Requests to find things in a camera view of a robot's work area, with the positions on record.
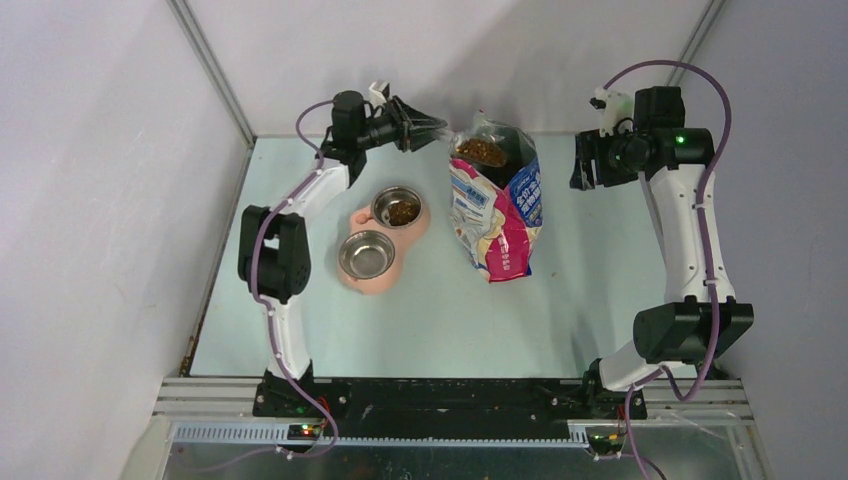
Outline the pink pet food bag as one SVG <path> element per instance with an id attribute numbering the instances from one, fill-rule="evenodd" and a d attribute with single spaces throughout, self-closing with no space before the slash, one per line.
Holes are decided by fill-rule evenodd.
<path id="1" fill-rule="evenodd" d="M 535 142 L 518 127 L 475 113 L 460 133 L 486 137 L 506 153 L 493 168 L 449 160 L 450 219 L 471 265 L 489 283 L 527 277 L 543 225 L 541 169 Z"/>

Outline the clear plastic scoop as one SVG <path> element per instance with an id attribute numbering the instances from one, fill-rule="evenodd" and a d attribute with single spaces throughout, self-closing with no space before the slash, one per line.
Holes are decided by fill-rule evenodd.
<path id="1" fill-rule="evenodd" d="M 486 137 L 468 136 L 449 129 L 440 129 L 436 139 L 449 145 L 452 158 L 494 168 L 502 168 L 507 164 L 505 151 L 495 141 Z"/>

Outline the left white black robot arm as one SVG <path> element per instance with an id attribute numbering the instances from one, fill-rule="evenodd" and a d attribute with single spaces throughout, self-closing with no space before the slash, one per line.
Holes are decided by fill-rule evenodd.
<path id="1" fill-rule="evenodd" d="M 328 101 L 331 121 L 315 143 L 298 130 L 313 150 L 306 177 L 274 208 L 248 206 L 242 213 L 237 270 L 253 299 L 265 309 L 274 376 L 288 381 L 277 402 L 292 416 L 304 416 L 316 403 L 315 388 L 301 380 L 311 356 L 304 339 L 300 296 L 311 275 L 307 226 L 327 205 L 349 190 L 361 176 L 369 150 L 392 144 L 400 152 L 416 152 L 439 140 L 446 120 L 427 115 L 397 96 L 379 104 L 346 90 Z"/>

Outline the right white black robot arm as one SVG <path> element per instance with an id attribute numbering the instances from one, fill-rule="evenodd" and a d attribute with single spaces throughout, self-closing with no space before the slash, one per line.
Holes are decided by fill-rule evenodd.
<path id="1" fill-rule="evenodd" d="M 621 392 L 654 372 L 720 357 L 753 325 L 754 310 L 738 301 L 721 254 L 713 135 L 686 126 L 680 88 L 629 96 L 599 87 L 590 103 L 600 123 L 575 139 L 570 186 L 639 182 L 665 267 L 663 304 L 636 314 L 632 340 L 598 360 L 600 379 L 581 392 L 585 411 L 606 418 Z"/>

